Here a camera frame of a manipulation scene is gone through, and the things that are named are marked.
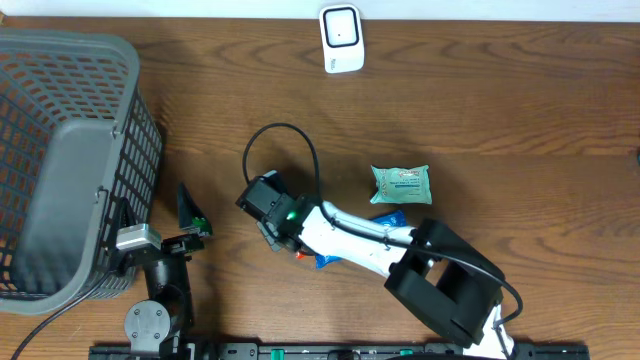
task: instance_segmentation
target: black mount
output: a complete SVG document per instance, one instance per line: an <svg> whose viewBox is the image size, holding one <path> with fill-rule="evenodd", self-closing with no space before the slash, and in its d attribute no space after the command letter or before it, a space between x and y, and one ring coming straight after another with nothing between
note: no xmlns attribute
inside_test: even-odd
<svg viewBox="0 0 640 360"><path fill-rule="evenodd" d="M497 266L440 222L424 220L412 236L414 245L428 243L431 250L455 254L504 280ZM439 260L408 250L393 266L384 287L438 335L463 347L479 344L487 317L502 301L501 286L453 262L433 285L425 277L429 262Z"/></svg>
<svg viewBox="0 0 640 360"><path fill-rule="evenodd" d="M514 360L589 360L584 345L517 344ZM462 347L448 343L405 345L262 345L255 343L193 344L193 358L180 360L486 360L462 356ZM89 360L132 360L124 346L94 346Z"/></svg>
<svg viewBox="0 0 640 360"><path fill-rule="evenodd" d="M131 227L136 225L129 201L126 198L120 198L116 204L113 223L105 244L109 254L110 271L123 276L130 268L141 266L145 274L149 300L161 306L162 310L158 311L158 316L164 312L168 315L169 327L166 329L166 335L160 336L160 333L165 334L165 332L164 329L158 330L157 336L154 337L157 341L147 341L142 333L127 334L131 335L132 346L135 343L137 349L144 349L143 353L135 354L143 358L151 356L151 358L182 359L188 358L187 354L195 351L194 348L184 346L186 333L194 323L187 262L191 260L189 254L204 248L201 238L210 236L212 231L208 220L195 205L183 184L180 184L178 189L178 216L180 227L188 232L187 234L164 239L161 242L158 239L159 243L139 241L139 245L119 249L117 242L120 231L131 230ZM147 305L139 304L134 307L146 309L144 306ZM142 329L147 329L148 326L153 327L153 324L157 325L153 317L145 317L144 311L140 309L136 309L135 315L137 323L144 324Z"/></svg>

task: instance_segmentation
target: wooden table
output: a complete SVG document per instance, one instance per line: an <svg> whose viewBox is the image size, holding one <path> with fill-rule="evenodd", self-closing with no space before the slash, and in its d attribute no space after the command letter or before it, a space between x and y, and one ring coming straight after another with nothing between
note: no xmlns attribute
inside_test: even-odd
<svg viewBox="0 0 640 360"><path fill-rule="evenodd" d="M6 25L114 33L137 48L140 89L168 134L151 223L178 234L184 181L216 232L189 265L197 333L434 338L382 278L272 253L235 207L247 140L285 121L315 142L326 199L360 216L393 208L369 204L369 165L429 164L433 206L401 208L413 224L446 221L504 270L525 302L511 335L584 342L593 359L640 352L638 25L366 21L365 67L340 76L323 70L317 21L9 17ZM265 134L249 165L313 189L309 153L287 130ZM146 299L140 280L116 300L81 304L23 358L84 359L91 345L126 341L125 313ZM513 307L507 298L505 311ZM0 315L0 358L43 318Z"/></svg>

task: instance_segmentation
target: black clamp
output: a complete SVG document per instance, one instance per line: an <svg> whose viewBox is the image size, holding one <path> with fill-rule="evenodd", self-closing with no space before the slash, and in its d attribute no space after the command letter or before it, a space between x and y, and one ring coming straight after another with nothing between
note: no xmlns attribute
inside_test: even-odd
<svg viewBox="0 0 640 360"><path fill-rule="evenodd" d="M498 267L440 222L425 220L411 235L413 245L455 254L504 279ZM492 308L502 301L500 284L450 262L433 285L425 279L431 269L430 260L441 259L407 250L400 262L393 265L385 288L438 335L463 347L479 344L485 321Z"/></svg>

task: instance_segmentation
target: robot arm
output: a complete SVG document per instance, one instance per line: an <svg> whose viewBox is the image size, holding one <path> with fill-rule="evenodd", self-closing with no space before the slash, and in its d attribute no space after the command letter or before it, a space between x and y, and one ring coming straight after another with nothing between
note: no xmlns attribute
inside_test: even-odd
<svg viewBox="0 0 640 360"><path fill-rule="evenodd" d="M504 328L502 336L493 329L500 317L499 283L455 262L449 262L436 285L425 279L441 259L413 249L434 254L447 250L504 280L500 269L444 224L425 220L418 228L393 228L344 213L314 196L294 199L274 171L254 178L236 204L257 220L274 251L284 247L352 261L386 277L385 288L439 335L474 354L504 359L505 351L511 353L513 341ZM493 345L485 349L485 344Z"/></svg>
<svg viewBox="0 0 640 360"><path fill-rule="evenodd" d="M410 233L414 228L411 226L389 227L380 225L340 211L327 201L323 202L322 206L331 218L358 232L405 244L410 244L413 241ZM399 262L406 252L405 249L387 247L384 244L369 241L334 227L324 217L319 206L309 213L298 237L316 254L338 256L384 277L389 277L391 265Z"/></svg>

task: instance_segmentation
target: wrapped snack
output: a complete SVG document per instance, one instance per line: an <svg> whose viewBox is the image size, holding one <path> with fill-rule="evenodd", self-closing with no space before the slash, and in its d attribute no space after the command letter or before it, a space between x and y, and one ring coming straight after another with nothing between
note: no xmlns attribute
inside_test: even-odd
<svg viewBox="0 0 640 360"><path fill-rule="evenodd" d="M428 165L413 169L379 169L375 166L371 169L378 187L378 192L371 198L372 204L431 204Z"/></svg>

